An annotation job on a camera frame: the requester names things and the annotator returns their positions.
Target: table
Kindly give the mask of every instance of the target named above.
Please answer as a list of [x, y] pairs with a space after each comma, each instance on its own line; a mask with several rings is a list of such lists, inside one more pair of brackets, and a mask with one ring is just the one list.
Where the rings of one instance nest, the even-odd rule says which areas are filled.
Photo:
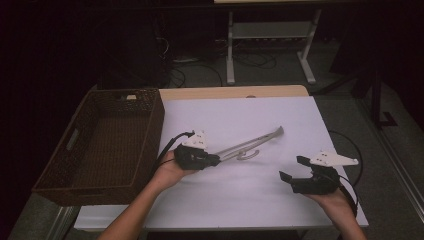
[[[297, 164], [296, 155], [312, 157], [311, 154], [320, 150], [334, 150], [318, 108], [303, 86], [164, 89], [161, 95], [166, 109], [161, 147], [169, 136], [174, 137], [190, 127], [205, 130], [207, 140], [210, 139], [209, 152], [243, 142], [240, 136], [249, 140], [257, 137], [257, 132], [264, 134], [275, 130], [270, 126], [281, 124], [285, 133], [264, 144], [254, 160], [234, 160], [207, 168], [187, 176], [162, 193], [146, 220], [147, 230], [269, 230], [332, 226], [316, 203], [293, 194], [291, 187], [278, 175], [278, 171], [284, 169], [293, 176], [310, 177], [310, 169]], [[245, 98], [251, 95], [257, 98]], [[189, 100], [170, 100], [182, 98]], [[223, 108], [229, 110], [218, 114]], [[246, 118], [240, 115], [253, 109], [256, 116]], [[197, 114], [184, 114], [193, 110]], [[346, 176], [343, 168], [337, 170]], [[102, 230], [125, 207], [82, 207], [74, 227], [87, 231]], [[358, 221], [361, 226], [368, 224], [361, 208]]]

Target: white table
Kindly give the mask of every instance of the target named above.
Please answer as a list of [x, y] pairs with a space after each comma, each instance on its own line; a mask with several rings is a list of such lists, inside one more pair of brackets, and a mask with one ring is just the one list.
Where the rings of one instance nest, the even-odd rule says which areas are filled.
[[[164, 100], [164, 105], [166, 114], [161, 149], [171, 138], [191, 130], [206, 132], [209, 153], [272, 132], [279, 126], [283, 126], [285, 133], [261, 145], [258, 148], [261, 152], [253, 159], [244, 162], [230, 160], [209, 167], [185, 177], [163, 192], [146, 220], [147, 230], [222, 231], [332, 226], [315, 202], [294, 194], [290, 185], [279, 177], [282, 170], [294, 177], [309, 178], [310, 169], [298, 164], [296, 156], [313, 157], [321, 150], [334, 151], [312, 97]], [[343, 168], [337, 170], [346, 176]], [[125, 207], [82, 207], [74, 227], [103, 230]], [[361, 208], [357, 219], [361, 226], [368, 225]]]

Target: person's left arm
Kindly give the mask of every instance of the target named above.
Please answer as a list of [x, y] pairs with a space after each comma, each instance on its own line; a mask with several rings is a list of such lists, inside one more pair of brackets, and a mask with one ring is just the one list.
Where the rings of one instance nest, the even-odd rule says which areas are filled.
[[98, 239], [137, 239], [144, 221], [159, 194], [174, 186], [184, 176], [195, 171], [182, 170], [173, 160], [174, 153], [168, 152], [162, 165], [134, 201], [105, 229]]

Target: white mounting plate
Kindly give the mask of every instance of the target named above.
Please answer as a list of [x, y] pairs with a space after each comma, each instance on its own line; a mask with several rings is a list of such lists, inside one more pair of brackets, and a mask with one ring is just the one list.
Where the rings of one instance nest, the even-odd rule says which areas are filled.
[[324, 167], [332, 167], [358, 165], [358, 160], [323, 151], [318, 153], [315, 157], [311, 158], [310, 163]]
[[194, 131], [194, 135], [182, 142], [182, 145], [203, 150], [206, 149], [205, 131]]

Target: brown wicker basket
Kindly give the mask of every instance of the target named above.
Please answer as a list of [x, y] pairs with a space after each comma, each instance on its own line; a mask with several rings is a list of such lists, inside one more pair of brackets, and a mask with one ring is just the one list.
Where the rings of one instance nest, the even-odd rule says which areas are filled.
[[61, 206], [130, 203], [149, 181], [164, 115], [158, 89], [90, 91], [33, 192]]

